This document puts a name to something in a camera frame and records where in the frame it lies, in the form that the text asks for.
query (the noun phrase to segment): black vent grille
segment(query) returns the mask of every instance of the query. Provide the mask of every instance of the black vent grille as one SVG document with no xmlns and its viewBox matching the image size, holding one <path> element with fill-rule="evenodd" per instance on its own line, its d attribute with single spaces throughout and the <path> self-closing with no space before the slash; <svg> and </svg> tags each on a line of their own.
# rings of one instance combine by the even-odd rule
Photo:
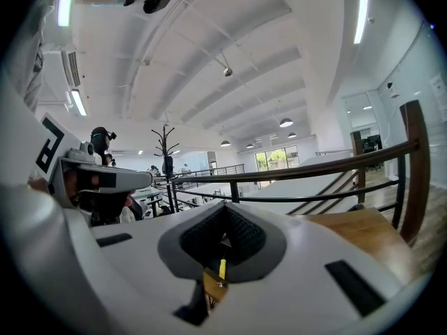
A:
<svg viewBox="0 0 447 335">
<path fill-rule="evenodd" d="M 70 63 L 70 69 L 71 69 L 71 75 L 73 76 L 73 82 L 75 84 L 75 87 L 77 87 L 81 84 L 81 81 L 79 80 L 78 64 L 76 63 L 76 52 L 72 52 L 72 53 L 68 54 L 68 62 Z"/>
</svg>

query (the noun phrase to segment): window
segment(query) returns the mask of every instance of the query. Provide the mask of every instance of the window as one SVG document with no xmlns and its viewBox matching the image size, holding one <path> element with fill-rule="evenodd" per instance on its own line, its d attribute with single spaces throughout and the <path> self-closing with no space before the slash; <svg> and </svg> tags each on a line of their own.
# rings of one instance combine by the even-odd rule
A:
<svg viewBox="0 0 447 335">
<path fill-rule="evenodd" d="M 256 163 L 258 164 L 258 171 L 296 168 L 300 165 L 298 149 L 296 145 L 293 145 L 292 147 L 256 153 Z"/>
</svg>

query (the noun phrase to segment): ceiling light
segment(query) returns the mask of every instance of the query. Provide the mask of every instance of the ceiling light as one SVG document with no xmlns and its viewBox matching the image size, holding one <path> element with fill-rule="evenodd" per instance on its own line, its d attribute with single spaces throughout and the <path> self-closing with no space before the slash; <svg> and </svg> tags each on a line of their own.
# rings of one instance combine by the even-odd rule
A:
<svg viewBox="0 0 447 335">
<path fill-rule="evenodd" d="M 285 128 L 287 126 L 291 126 L 293 124 L 292 119 L 284 118 L 281 120 L 281 123 L 279 123 L 279 126 L 281 128 Z"/>
<path fill-rule="evenodd" d="M 75 100 L 76 107 L 78 107 L 79 113 L 85 117 L 87 113 L 85 112 L 84 105 L 82 104 L 82 99 L 81 95 L 79 94 L 79 91 L 77 89 L 74 89 L 70 93 L 73 99 Z"/>
<path fill-rule="evenodd" d="M 70 8 L 71 0 L 59 0 L 57 11 L 57 24 L 59 26 L 67 27 L 70 24 Z"/>
<path fill-rule="evenodd" d="M 358 19 L 357 19 L 357 31 L 354 38 L 354 45 L 361 42 L 363 36 L 363 30 L 365 29 L 366 15 L 368 11 L 368 0 L 360 0 L 358 7 Z"/>
</svg>

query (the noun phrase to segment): black slot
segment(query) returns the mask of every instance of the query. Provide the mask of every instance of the black slot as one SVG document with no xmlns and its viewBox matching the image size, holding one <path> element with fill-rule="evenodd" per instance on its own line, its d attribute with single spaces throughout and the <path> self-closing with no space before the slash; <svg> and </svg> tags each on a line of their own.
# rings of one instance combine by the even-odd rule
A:
<svg viewBox="0 0 447 335">
<path fill-rule="evenodd" d="M 100 247 L 107 247 L 112 246 L 113 244 L 127 241 L 128 239 L 132 239 L 132 236 L 129 233 L 120 233 L 114 234 L 113 236 L 98 238 L 96 239 L 96 242 L 98 242 L 98 245 Z"/>
<path fill-rule="evenodd" d="M 362 316 L 385 304 L 385 300 L 344 260 L 328 263 L 325 268 Z"/>
</svg>

